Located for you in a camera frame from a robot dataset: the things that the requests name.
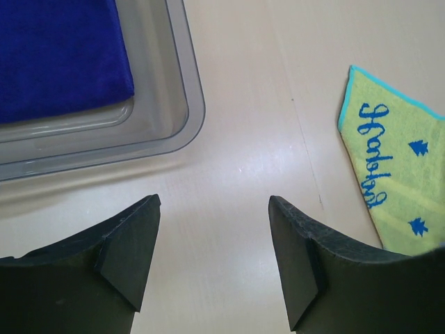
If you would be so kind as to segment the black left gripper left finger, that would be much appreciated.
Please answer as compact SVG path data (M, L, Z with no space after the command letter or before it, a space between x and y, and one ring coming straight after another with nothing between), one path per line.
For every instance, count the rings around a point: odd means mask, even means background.
M129 333L140 312L161 201L119 214L26 255L1 259L2 333Z

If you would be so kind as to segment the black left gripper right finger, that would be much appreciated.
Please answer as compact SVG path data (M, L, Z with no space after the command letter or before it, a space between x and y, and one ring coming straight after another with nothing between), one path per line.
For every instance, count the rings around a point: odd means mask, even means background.
M294 333L443 333L444 249L379 249L272 196L270 229Z

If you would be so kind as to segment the yellow towel teal trim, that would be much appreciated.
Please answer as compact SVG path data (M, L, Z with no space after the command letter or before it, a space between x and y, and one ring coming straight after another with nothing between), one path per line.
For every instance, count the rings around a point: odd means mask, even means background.
M337 129L385 250L444 245L444 117L357 66Z

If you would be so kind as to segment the purple towel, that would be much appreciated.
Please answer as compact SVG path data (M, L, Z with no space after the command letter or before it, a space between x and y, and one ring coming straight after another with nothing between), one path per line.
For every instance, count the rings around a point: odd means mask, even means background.
M97 109L134 91L115 1L1 2L1 123Z

